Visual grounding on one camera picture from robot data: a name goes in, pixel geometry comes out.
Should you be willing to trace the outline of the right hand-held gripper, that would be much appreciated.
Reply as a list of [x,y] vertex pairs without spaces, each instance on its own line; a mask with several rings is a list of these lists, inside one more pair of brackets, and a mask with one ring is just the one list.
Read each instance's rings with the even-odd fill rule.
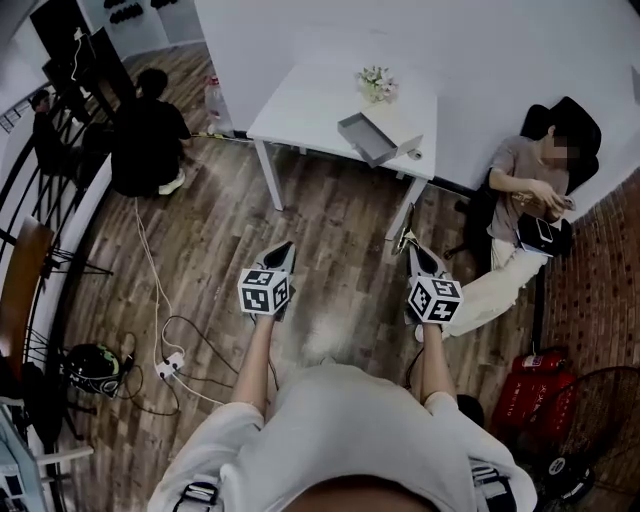
[[422,327],[450,324],[464,301],[460,283],[431,250],[409,244],[406,324]]

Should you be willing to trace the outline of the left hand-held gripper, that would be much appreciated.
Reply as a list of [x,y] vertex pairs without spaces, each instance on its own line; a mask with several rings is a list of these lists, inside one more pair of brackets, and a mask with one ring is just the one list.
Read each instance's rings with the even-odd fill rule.
[[258,316],[282,321],[295,288],[292,274],[295,269],[296,246],[284,241],[260,252],[250,268],[241,271],[238,296],[241,311],[253,321]]

